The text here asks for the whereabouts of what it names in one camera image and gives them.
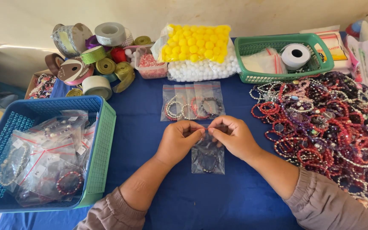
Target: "teal plastic basket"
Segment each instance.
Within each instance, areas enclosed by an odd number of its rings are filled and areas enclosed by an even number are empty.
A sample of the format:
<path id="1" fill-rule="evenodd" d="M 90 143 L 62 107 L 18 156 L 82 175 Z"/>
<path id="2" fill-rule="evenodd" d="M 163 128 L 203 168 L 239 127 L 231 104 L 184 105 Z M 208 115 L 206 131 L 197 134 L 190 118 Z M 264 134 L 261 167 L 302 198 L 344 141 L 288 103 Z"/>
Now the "teal plastic basket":
<path id="1" fill-rule="evenodd" d="M 103 197 L 115 131 L 116 112 L 99 96 L 60 97 L 18 100 L 11 103 L 0 121 L 0 155 L 13 130 L 24 131 L 34 125 L 60 115 L 60 111 L 80 109 L 88 111 L 89 121 L 97 120 L 92 141 L 89 167 L 83 191 L 71 201 L 22 207 L 0 185 L 0 212 L 41 212 L 69 210 L 93 205 Z"/>
<path id="2" fill-rule="evenodd" d="M 278 52 L 286 45 L 291 43 L 299 43 L 306 46 L 310 51 L 310 60 L 306 64 L 311 71 L 303 73 L 288 73 L 288 74 L 265 74 L 249 71 L 242 63 L 241 56 L 253 55 L 258 53 L 268 46 L 276 49 Z M 322 62 L 319 53 L 314 46 L 319 44 L 326 55 L 325 62 Z M 235 39 L 235 52 L 238 59 L 241 73 L 239 74 L 243 83 L 264 84 L 271 81 L 290 81 L 296 80 L 303 76 L 316 75 L 323 72 L 328 72 L 333 69 L 332 54 L 326 44 L 316 34 L 286 34 L 286 35 L 271 35 L 271 36 L 254 36 L 254 37 L 238 37 Z"/>

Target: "hand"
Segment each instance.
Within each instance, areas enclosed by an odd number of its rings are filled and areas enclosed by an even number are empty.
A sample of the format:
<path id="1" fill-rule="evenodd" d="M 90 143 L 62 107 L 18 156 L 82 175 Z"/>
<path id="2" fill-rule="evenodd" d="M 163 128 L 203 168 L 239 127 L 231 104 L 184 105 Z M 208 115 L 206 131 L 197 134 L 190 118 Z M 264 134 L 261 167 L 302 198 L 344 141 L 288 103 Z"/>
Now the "hand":
<path id="1" fill-rule="evenodd" d="M 228 126 L 227 133 L 215 128 L 220 124 Z M 245 161 L 262 151 L 243 120 L 231 116 L 217 117 L 208 126 L 208 133 L 224 144 L 229 152 L 241 160 Z"/>
<path id="2" fill-rule="evenodd" d="M 204 135 L 205 129 L 193 121 L 179 121 L 167 126 L 164 130 L 156 159 L 169 167 L 173 167 L 180 162 Z"/>

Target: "sleeve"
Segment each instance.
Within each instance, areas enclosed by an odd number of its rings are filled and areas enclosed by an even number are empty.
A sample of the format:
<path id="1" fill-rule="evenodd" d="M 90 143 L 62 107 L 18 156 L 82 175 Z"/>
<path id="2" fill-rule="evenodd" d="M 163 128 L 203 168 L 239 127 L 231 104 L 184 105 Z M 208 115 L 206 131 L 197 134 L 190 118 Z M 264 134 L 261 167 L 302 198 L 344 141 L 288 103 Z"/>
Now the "sleeve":
<path id="1" fill-rule="evenodd" d="M 117 187 L 97 201 L 74 230 L 140 230 L 143 228 L 146 213 L 147 211 L 131 208 Z"/>
<path id="2" fill-rule="evenodd" d="M 332 180 L 299 168 L 293 195 L 285 201 L 305 229 L 368 230 L 368 209 Z"/>

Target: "purple ribbon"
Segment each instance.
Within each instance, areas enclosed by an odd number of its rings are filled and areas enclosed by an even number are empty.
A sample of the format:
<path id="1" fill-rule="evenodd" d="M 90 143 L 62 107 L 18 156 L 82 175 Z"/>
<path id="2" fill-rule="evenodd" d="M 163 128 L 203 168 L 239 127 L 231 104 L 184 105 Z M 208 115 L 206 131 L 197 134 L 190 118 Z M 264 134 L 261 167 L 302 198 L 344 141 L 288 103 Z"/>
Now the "purple ribbon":
<path id="1" fill-rule="evenodd" d="M 87 49 L 92 49 L 96 46 L 100 46 L 101 44 L 97 41 L 96 35 L 93 35 L 86 40 L 85 45 Z M 105 48 L 106 52 L 112 49 L 110 46 L 103 46 L 103 48 Z"/>

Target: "white wall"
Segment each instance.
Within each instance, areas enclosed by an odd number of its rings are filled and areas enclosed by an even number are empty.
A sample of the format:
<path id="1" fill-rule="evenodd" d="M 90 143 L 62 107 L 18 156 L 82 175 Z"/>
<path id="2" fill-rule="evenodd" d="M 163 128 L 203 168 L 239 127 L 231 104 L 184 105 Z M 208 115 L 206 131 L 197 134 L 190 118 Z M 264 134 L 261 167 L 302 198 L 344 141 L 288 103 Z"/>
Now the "white wall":
<path id="1" fill-rule="evenodd" d="M 368 19 L 368 0 L 0 0 L 0 81 L 27 88 L 44 56 L 56 52 L 50 39 L 58 23 L 95 26 L 115 21 L 134 37 L 156 39 L 167 23 L 229 24 L 231 36 L 296 33 Z"/>

